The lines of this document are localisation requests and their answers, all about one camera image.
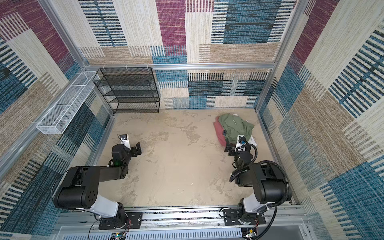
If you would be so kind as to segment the red cloth with grey trim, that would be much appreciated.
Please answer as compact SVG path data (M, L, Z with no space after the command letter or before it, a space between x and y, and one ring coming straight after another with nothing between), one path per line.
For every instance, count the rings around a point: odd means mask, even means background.
M223 128L223 126L219 122L219 116L217 116L215 118L215 121L213 122L213 125L214 125L214 128L215 128L216 136L218 138L219 143L222 146L226 147L227 146L227 140L226 140L226 137L224 135L224 128Z

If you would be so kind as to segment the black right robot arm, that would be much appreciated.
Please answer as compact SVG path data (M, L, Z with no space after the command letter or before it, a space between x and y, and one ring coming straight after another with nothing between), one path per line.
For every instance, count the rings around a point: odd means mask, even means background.
M237 147L227 146L225 152L234 157L235 170L229 181L238 187L253 189L250 196L240 200L236 209L220 210L225 225L265 224L265 212L291 200L288 175L273 161L256 162L258 150L255 145L243 143Z

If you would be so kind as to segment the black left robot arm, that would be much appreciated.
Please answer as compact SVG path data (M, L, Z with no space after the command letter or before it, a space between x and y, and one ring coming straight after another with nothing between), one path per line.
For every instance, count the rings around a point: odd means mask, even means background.
M140 143L129 148L118 144L112 148L108 166L77 166L66 172L64 180L53 197L59 209L90 212L100 221L100 230L128 229L132 220L124 205L99 194L99 183L124 179L132 158L142 154Z

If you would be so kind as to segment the white cloth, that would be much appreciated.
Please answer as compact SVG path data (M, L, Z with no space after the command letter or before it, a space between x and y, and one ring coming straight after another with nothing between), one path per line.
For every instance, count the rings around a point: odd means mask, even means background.
M258 144L255 142L253 136L250 137L250 139L248 140L248 143L254 145L255 147L258 146Z

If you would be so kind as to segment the green cloth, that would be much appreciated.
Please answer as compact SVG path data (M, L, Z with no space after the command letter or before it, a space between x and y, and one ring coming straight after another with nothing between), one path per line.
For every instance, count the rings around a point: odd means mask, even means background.
M219 116L219 123L222 125L226 139L231 144L236 144L238 135L242 135L248 142L253 134L254 124L243 120L238 115L223 114Z

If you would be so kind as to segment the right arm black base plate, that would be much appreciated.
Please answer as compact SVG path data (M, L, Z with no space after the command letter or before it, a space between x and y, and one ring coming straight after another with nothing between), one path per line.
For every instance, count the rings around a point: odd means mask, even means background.
M261 214L247 213L238 209L221 209L219 215L224 219L225 226L266 224L266 219Z

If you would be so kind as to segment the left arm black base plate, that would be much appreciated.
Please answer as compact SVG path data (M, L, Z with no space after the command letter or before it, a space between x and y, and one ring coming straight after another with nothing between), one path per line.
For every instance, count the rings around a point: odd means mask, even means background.
M143 212L125 213L122 217L101 218L99 230L139 229Z

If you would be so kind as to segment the white mesh wall basket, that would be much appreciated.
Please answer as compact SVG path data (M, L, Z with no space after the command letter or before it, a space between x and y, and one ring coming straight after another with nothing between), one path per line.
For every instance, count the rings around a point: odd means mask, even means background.
M44 135L63 134L94 88L96 72L82 72L38 123Z

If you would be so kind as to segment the aluminium front mounting rail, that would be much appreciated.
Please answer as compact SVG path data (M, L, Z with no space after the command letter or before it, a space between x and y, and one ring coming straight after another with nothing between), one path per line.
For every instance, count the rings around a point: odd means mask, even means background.
M62 213L52 240L315 240L317 237L300 205L283 204L250 225L235 222L235 206L126 208L130 228L100 230L91 213Z

